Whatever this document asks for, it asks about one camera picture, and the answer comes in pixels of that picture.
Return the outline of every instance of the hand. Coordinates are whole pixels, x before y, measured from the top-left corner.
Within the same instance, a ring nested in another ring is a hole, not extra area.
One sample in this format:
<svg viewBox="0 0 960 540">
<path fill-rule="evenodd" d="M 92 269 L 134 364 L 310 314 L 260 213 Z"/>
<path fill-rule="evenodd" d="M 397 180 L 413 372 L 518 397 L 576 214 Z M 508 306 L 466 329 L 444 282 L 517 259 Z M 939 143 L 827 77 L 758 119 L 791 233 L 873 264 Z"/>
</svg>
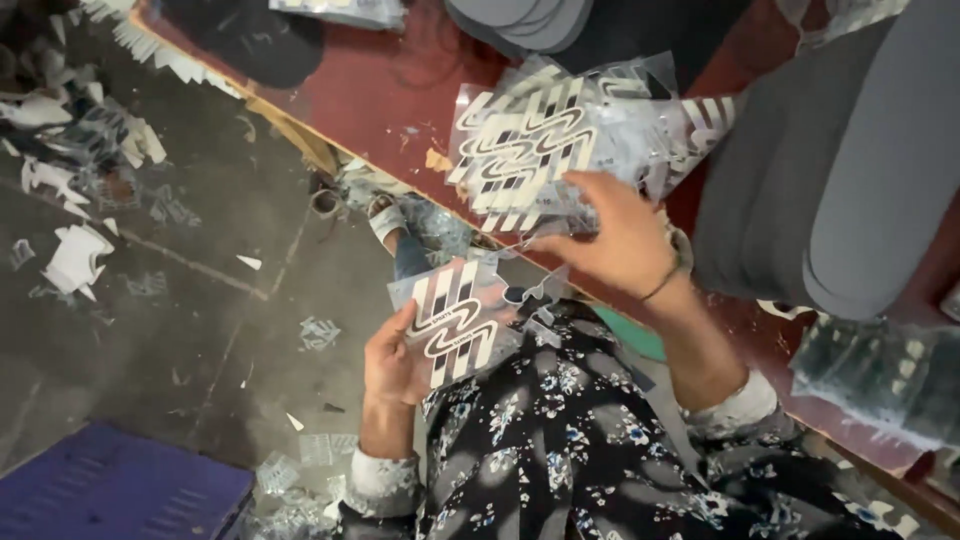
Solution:
<svg viewBox="0 0 960 540">
<path fill-rule="evenodd" d="M 407 347 L 405 335 L 417 315 L 410 299 L 364 347 L 364 401 L 416 406 L 430 391 L 429 360 Z"/>
<path fill-rule="evenodd" d="M 608 173 L 571 171 L 564 180 L 579 187 L 596 209 L 600 233 L 591 242 L 546 236 L 534 240 L 531 249 L 552 253 L 638 298 L 653 292 L 676 263 L 653 205 Z"/>
</svg>

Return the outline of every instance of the table surface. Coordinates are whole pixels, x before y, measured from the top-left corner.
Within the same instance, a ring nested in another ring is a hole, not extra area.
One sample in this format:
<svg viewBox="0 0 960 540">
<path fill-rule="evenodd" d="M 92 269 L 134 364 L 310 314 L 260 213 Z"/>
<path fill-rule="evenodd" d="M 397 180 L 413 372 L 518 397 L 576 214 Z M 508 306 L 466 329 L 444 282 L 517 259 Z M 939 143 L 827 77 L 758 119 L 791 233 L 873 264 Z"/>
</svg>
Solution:
<svg viewBox="0 0 960 540">
<path fill-rule="evenodd" d="M 493 86 L 506 60 L 462 34 L 441 2 L 413 2 L 402 36 L 324 24 L 322 61 L 300 85 L 289 89 L 265 87 L 241 75 L 191 42 L 151 4 L 139 1 L 132 13 L 135 24 L 226 77 L 243 93 L 265 100 L 315 134 L 479 225 L 453 187 L 444 184 L 444 174 L 427 168 L 425 159 L 430 149 L 447 154 L 460 86 Z M 792 58 L 797 40 L 796 30 L 773 0 L 754 0 L 686 95 L 737 92 Z M 687 234 L 693 233 L 705 175 L 703 164 L 666 200 L 671 220 Z M 545 268 L 558 264 L 541 254 L 524 256 Z M 647 319 L 636 299 L 576 272 L 570 282 L 639 322 Z M 835 405 L 790 397 L 793 374 L 787 362 L 811 316 L 786 321 L 763 312 L 754 302 L 709 292 L 703 297 L 735 349 L 764 372 L 796 418 L 896 476 L 921 455 L 921 450 L 856 422 Z"/>
</svg>

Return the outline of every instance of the floral shirt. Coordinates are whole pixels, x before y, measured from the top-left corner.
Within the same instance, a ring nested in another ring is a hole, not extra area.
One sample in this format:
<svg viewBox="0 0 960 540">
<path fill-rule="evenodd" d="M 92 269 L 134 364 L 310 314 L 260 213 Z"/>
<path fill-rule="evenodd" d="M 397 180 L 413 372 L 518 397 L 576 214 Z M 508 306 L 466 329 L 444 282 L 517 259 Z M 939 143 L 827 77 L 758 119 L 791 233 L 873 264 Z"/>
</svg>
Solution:
<svg viewBox="0 0 960 540">
<path fill-rule="evenodd" d="M 841 493 L 832 462 L 800 449 L 801 430 L 760 374 L 724 403 L 685 415 L 703 457 L 689 471 L 607 328 L 562 315 L 552 330 L 561 347 L 528 339 L 496 368 L 424 400 L 425 487 L 418 458 L 358 450 L 338 535 L 899 538 Z"/>
</svg>

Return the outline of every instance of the foot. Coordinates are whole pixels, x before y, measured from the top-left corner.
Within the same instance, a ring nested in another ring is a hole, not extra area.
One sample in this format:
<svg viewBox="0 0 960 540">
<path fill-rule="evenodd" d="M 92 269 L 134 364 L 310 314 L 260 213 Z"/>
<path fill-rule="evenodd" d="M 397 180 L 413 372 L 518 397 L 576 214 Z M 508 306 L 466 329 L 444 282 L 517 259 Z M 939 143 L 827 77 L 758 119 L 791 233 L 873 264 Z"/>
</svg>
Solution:
<svg viewBox="0 0 960 540">
<path fill-rule="evenodd" d="M 373 198 L 370 206 L 367 209 L 367 217 L 374 219 L 377 214 L 395 204 L 396 201 L 394 201 L 393 197 L 389 197 L 387 195 L 377 195 Z M 400 235 L 404 231 L 405 229 L 403 227 L 394 227 L 380 240 L 380 243 L 383 244 L 383 247 L 387 248 L 387 251 L 390 252 L 391 257 L 396 257 L 396 243 L 399 242 Z"/>
</svg>

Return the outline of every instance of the left hand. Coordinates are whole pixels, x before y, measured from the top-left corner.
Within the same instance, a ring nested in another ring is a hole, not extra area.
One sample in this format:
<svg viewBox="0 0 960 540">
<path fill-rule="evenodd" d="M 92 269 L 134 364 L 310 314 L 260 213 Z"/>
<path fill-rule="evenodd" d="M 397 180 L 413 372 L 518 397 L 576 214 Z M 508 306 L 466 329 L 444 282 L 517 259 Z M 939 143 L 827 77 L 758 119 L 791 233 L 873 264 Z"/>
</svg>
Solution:
<svg viewBox="0 0 960 540">
<path fill-rule="evenodd" d="M 430 361 L 406 343 L 407 329 L 416 316 L 417 301 L 410 299 L 367 341 L 364 400 L 416 406 L 430 392 Z"/>
</svg>

